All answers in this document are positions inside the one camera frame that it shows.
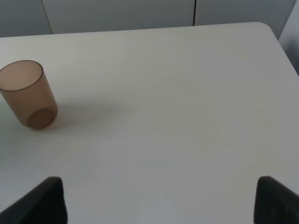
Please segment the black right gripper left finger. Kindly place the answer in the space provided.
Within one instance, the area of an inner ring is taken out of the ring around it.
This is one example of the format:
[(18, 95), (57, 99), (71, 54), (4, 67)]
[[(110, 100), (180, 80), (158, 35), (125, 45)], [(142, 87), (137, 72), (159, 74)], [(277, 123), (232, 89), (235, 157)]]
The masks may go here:
[(48, 177), (0, 213), (2, 224), (66, 224), (67, 208), (60, 177)]

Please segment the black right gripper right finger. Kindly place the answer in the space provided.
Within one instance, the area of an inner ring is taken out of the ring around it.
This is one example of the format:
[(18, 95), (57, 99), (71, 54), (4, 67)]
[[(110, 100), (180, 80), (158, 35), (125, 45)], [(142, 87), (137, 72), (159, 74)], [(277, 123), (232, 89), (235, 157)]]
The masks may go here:
[(270, 176), (258, 179), (254, 224), (298, 224), (299, 196)]

